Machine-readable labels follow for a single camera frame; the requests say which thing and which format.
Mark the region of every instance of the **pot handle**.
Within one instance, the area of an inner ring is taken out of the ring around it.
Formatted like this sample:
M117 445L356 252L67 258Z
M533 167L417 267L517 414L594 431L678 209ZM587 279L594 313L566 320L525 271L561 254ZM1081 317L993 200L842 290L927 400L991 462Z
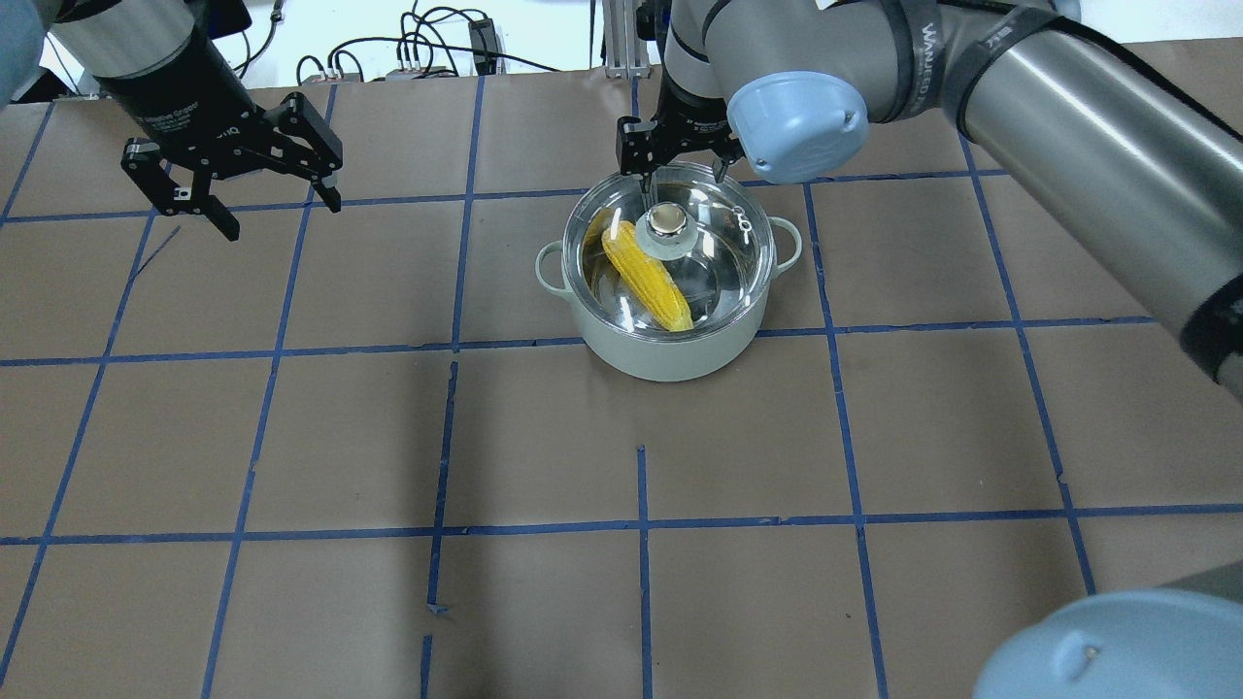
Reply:
M786 274L786 270L794 266L794 262L803 255L803 234L799 233L798 226L789 223L788 220L779 216L768 216L768 223L786 230L794 239L794 254L789 256L784 262L778 262L777 269L773 270L772 279L777 279Z
M548 284L548 281L543 277L543 271L539 269L539 265L543 264L544 257L552 255L553 252L561 252L561 250L562 250L561 240L553 240L548 245L544 245L542 250L539 250L539 252L536 255L536 279L539 280L539 286L543 286L546 290L548 290L548 294L552 294L553 296L561 296L562 299L573 299L574 297L573 291L571 291L564 286L553 286ZM562 275L562 284L564 282L566 277L564 275Z

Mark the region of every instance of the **corn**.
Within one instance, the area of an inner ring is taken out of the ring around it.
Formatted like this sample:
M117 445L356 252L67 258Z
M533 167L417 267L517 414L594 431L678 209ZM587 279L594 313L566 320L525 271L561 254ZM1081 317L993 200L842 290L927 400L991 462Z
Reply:
M694 326L691 308L682 291L669 276L665 265L639 248L634 238L634 224L618 220L604 234L604 254L630 286L639 301L651 311L656 322L671 332L681 332Z
M609 223L613 221L613 213L615 209L609 206L602 208L599 211L592 216L592 223L587 224L587 233L583 234L583 248L592 248L600 241L600 234L608 228Z

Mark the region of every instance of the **light blue joint cap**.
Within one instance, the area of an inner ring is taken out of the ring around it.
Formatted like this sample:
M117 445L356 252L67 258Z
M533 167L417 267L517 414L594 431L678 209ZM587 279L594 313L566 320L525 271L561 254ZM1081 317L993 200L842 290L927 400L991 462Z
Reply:
M751 167L773 184L819 177L868 141L868 104L849 82L813 71L766 75L730 98L730 126Z
M975 699L1237 699L1243 604L1182 590L1080 599L1002 646Z
M1083 21L1084 11L1079 0L1058 0L1054 5L1058 7L1058 11L1068 19L1075 20L1076 22Z
M30 0L0 0L0 109L30 77L44 45L44 25Z

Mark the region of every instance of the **glass lid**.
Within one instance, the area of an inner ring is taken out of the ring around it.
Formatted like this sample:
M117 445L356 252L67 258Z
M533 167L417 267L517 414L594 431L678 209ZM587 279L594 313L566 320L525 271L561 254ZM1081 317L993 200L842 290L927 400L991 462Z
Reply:
M654 341L710 335L763 296L773 265L768 218L735 180L672 163L644 193L613 175L567 224L562 261L578 299L618 330Z

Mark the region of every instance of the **blue grid line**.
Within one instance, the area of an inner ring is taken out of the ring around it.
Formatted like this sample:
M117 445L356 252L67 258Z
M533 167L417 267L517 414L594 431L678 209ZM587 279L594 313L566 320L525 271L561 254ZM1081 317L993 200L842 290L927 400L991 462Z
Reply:
M1006 170L981 170L977 173L979 177L997 177L1007 174ZM812 180L812 184L842 184L850 182L891 182L891 180L909 180L909 179L951 179L951 178L968 178L970 173L966 170L952 170L952 172L926 172L926 173L876 173L876 174L863 174L863 175L838 175L838 177L824 177ZM773 184L762 179L743 180L740 184L743 187L784 187L781 184ZM496 200L496 199L539 199L551 197L582 197L587 194L589 188L571 188L571 189L531 189L531 190L517 190L517 192L477 192L471 194L471 199L479 200ZM389 204L429 204L429 203L444 203L444 201L465 201L465 194L429 194L421 197L380 197L373 199L344 199L342 200L342 206L382 206ZM310 200L310 201L282 201L277 204L241 204L230 206L232 211L273 211L273 210L286 210L286 209L323 209L327 208L323 201ZM41 223L41 221L81 221L81 220L98 220L98 219L137 219L145 216L149 211L99 211L99 213L82 213L82 214L44 214L44 215L31 215L31 216L11 216L9 219L2 219L5 223L14 224L26 224L26 223Z
M588 188L576 188L576 189L531 189L522 192L492 192L475 194L475 199L542 199L548 197L582 197L587 194Z
M815 337L829 332L823 327L778 327L762 328L756 337Z
M1012 328L1012 321L972 321L961 323L915 323L915 325L856 325L834 328L837 335L873 335L879 332L941 332L952 330L999 330Z
M445 536L522 536L534 534L582 534L589 531L625 531L639 529L634 520L603 520L592 522L446 526Z
M1037 321L1023 321L1027 328L1049 327L1091 327L1114 325L1152 325L1156 321L1147 316L1124 316L1119 318L1047 318ZM835 335L874 335L885 332L943 332L960 330L1004 330L1014 328L1013 321L979 321L979 322L947 322L947 323L917 323L909 326L894 325L864 325L845 326L833 330ZM756 337L808 337L825 335L828 331L822 327L796 327L796 328L764 328L756 333ZM516 347L564 347L583 345L582 337L536 337L528 340L485 340L461 342L461 351L474 350L511 350ZM451 351L449 342L429 342L426 345L357 345L337 347L296 347L285 348L281 354L285 357L326 357L336 354L388 354L401 352L446 352ZM216 352L170 352L155 354L113 354L103 357L36 357L29 359L0 359L0 368L4 367L48 367L67 364L122 364L143 362L199 362L220 359L267 359L275 353L273 350L222 350Z
M639 619L643 648L643 699L651 699L651 556L648 550L648 448L639 445Z
M871 658L876 672L876 692L880 699L889 699L889 682L885 677L885 655L880 643L880 621L876 617L876 592L871 583L871 558L868 555L868 520L864 516L863 498L859 494L859 473L855 469L854 443L850 439L850 418L846 412L845 387L842 382L842 356L838 351L837 331L833 325L833 310L824 285L824 260L820 255L820 234L815 220L815 203L812 200L812 185L803 185L803 205L807 208L807 228L812 239L812 260L815 262L815 279L820 294L820 310L824 313L824 327L830 332L829 368L833 373L833 393L837 399L838 422L842 429L842 449L846 463L846 480L850 485L850 512L855 526L855 544L859 551L859 576L863 583L864 607L868 612L868 633L871 638Z
M436 204L445 201L464 201L465 194L424 194L420 197L377 197L363 199L343 199L342 206L378 206L382 204ZM312 206L327 208L323 201L313 201Z
M440 475L436 476L436 510L431 525L431 560L428 563L428 608L440 604L440 550L445 537L445 504L449 498L449 459L454 447L454 407L457 399L457 361L449 364L445 389L445 424L440 433Z
M12 211L12 204L17 200L17 193L21 190L21 183L26 180L26 173L30 172L30 164L35 162L35 152L39 150L39 143L44 139L44 132L47 131L47 122L52 119L52 107L55 102L47 103L47 109L44 111L44 118L39 122L39 128L35 131L35 138L30 142L30 149L26 150L26 159L21 163L21 169L17 170L17 179L12 180L12 190L9 192L9 199L4 204L4 210L0 211L0 226L2 226L9 220L9 214Z
M324 122L332 123L333 107L337 103L337 86L328 90L328 108L324 111ZM307 187L306 203L310 204L314 197L314 188ZM264 437L267 432L267 418L272 408L272 396L276 393L276 377L281 369L281 353L285 348L285 332L290 322L290 308L293 305L293 290L298 280L298 265L302 261L302 246L306 241L307 224L311 220L311 206L303 206L302 220L298 223L298 236L293 244L293 257L290 261L288 280L285 284L285 301L281 306L281 321L276 328L275 348L272 352L272 368L267 374L267 386L264 389L264 403L259 412L259 424L255 428L255 442L251 447L250 464L246 468L246 480L242 486L241 502L237 506L237 520L234 525L232 541L229 546L229 562L225 565L224 583L220 586L220 602L216 606L216 618L211 628L211 646L208 649L206 669L203 673L203 699L211 697L211 684L215 682L216 660L220 655L220 639L224 636L225 618L229 613L229 598L232 593L234 576L237 572L237 557L241 552L242 535L246 531L246 516L250 514L250 500L255 490L255 466L259 464L264 451Z
M1081 326L1098 326L1098 325L1152 325L1157 322L1156 318L1150 316L1121 316L1117 318L1060 318L1060 320L1043 320L1043 321L1028 321L1023 320L1023 327L1081 327Z
M564 347L567 345L585 345L582 337L541 337L536 340L492 340L484 342L462 342L462 350L510 350L513 347Z
M752 529L761 526L840 526L855 524L854 515L807 515L797 517L704 517L650 520L648 529Z
M126 289L121 292L121 300L117 303L117 312L112 318L112 327L108 330L108 342L103 348L104 359L112 354L112 348L117 343L117 332L121 330L121 320L126 315L126 305L129 303L129 294L134 287L134 271L139 265L142 265L143 250L147 248L147 240L150 238L154 223L155 214L148 214L147 224L143 226L143 235L138 239L138 249L134 250L133 262L129 265L129 277L126 282ZM91 413L94 410L94 403L99 397L99 387L103 384L103 374L107 368L107 362L101 362L99 368L96 369L94 382L91 384L91 393L87 396L86 407L82 408L82 419L78 420L78 429L73 435L73 445L70 448L70 455L65 463L65 470L61 474L60 484L56 486L56 496L52 499L52 506L47 515L47 524L44 526L44 534L40 539L39 549L35 552L35 561L31 565L30 576L26 578L26 587L21 593L21 602L17 604L17 614L14 618L12 628L9 632L9 641L5 643L4 655L0 657L0 687L4 687L5 677L9 674L9 664L12 662L14 649L17 647L17 637L21 634L22 622L25 622L26 612L30 609L30 598L35 593L35 583L39 582L39 573L44 567L44 557L47 555L47 546L51 542L52 531L56 529L56 519L60 516L61 506L65 504L65 494L68 490L70 479L73 476L73 468L77 465L78 453L82 450L82 440L86 438L87 424L91 422Z
M242 541L338 541L343 539L423 539L435 532L430 526L367 529L313 529L305 531L247 531Z
M1023 326L1023 315L1019 311L1018 301L1014 296L1014 285L1011 282L1009 272L1006 269L1006 259L1002 255L1002 246L993 226L993 218L988 213L988 201L984 198L984 188L979 183L976 172L976 159L971 154L971 146L967 139L958 136L958 144L962 154L967 159L967 169L971 170L971 187L976 193L976 203L979 205L979 215L988 234L988 245L997 262L997 274L1001 276L1002 289L1006 291L1006 303L1009 306L1011 318L1014 322L1014 335L1018 337L1019 350L1023 352L1023 363L1027 367L1027 378L1032 386L1032 396L1035 400L1037 412L1040 415L1040 428L1044 432L1044 442L1049 450L1049 460L1053 463L1053 473L1058 481L1058 490L1062 493L1062 504L1066 514L1066 524L1070 527L1070 539L1075 546L1075 557L1079 560L1079 572L1083 576L1084 590L1088 595L1096 593L1096 582L1093 580L1091 563L1088 561L1088 549L1084 546L1083 532L1079 530L1079 519L1075 515L1075 502L1070 496L1070 486L1064 480L1062 453L1058 450L1058 440L1053 434L1053 420L1049 418L1049 408L1044 402L1044 391L1040 388L1040 376L1035 369L1035 361L1032 358L1032 346L1027 340L1027 330Z
M1065 510L968 510L948 512L881 512L865 514L866 524L936 524L936 522L992 522L1017 520L1062 519ZM1182 515L1243 515L1243 502L1202 502L1182 505L1120 505L1110 507L1076 507L1079 519L1110 517L1166 517ZM534 525L482 525L446 526L444 536L523 536L541 534L583 534L599 531L631 531L655 529L750 529L779 526L848 526L854 525L854 515L800 515L793 517L702 517L702 519L649 519L598 520L583 522ZM246 531L242 541L332 541L349 539L424 539L436 534L434 526L331 529L331 530L272 530ZM231 541L231 531L210 532L158 532L158 534L87 534L53 535L48 546L118 545L118 544L195 544ZM37 546L41 536L2 536L0 546Z
M1237 515L1243 502L1212 502L1203 505L1125 505L1120 507L1078 507L1080 517L1137 517L1171 515Z
M428 699L431 687L431 634L423 637L423 655L419 658L419 699Z
M150 213L144 211L103 211L98 214L41 214L37 216L11 216L6 223L11 224L37 224L45 221L89 221L101 219L140 219Z
M336 354L395 354L401 352L446 352L452 350L447 342L429 342L428 345L359 345L342 347L302 347L282 350L286 357L327 357Z
M65 367L72 364L102 364L102 357L44 357L40 359L0 359L0 367Z
M466 295L466 257L470 254L470 216L475 205L475 165L479 162L479 129L484 113L484 88L487 81L479 76L475 86L475 117L470 127L470 160L466 165L466 197L462 199L462 233L457 246L457 285L454 289L454 353L461 350L462 299Z
M290 209L306 209L311 201L287 201L285 204L239 204L229 209L236 213L242 211L287 211Z
M866 520L868 524L929 524L1053 520L1064 516L1066 516L1065 510L992 510L984 512L895 512L866 515Z
M639 78L630 78L630 116L639 116Z

